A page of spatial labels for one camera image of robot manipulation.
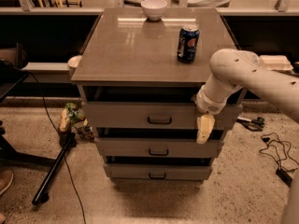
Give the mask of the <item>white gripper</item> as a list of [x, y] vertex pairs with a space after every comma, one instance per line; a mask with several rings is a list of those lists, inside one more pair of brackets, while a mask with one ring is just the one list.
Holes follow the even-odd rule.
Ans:
[[226, 106], [227, 98], [223, 97], [220, 101], [216, 101], [213, 98], [209, 98], [205, 93], [205, 87], [202, 86], [199, 92], [195, 95], [195, 103], [201, 117], [197, 118], [197, 138], [198, 144], [204, 144], [212, 133], [215, 119], [212, 115], [219, 114]]

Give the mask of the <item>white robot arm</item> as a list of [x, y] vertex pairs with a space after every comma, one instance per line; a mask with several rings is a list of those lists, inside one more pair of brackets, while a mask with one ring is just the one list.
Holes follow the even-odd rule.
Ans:
[[200, 113], [219, 114], [227, 99], [244, 88], [299, 123], [298, 77], [264, 69], [255, 53], [237, 49], [216, 51], [209, 68], [211, 75], [195, 97]]

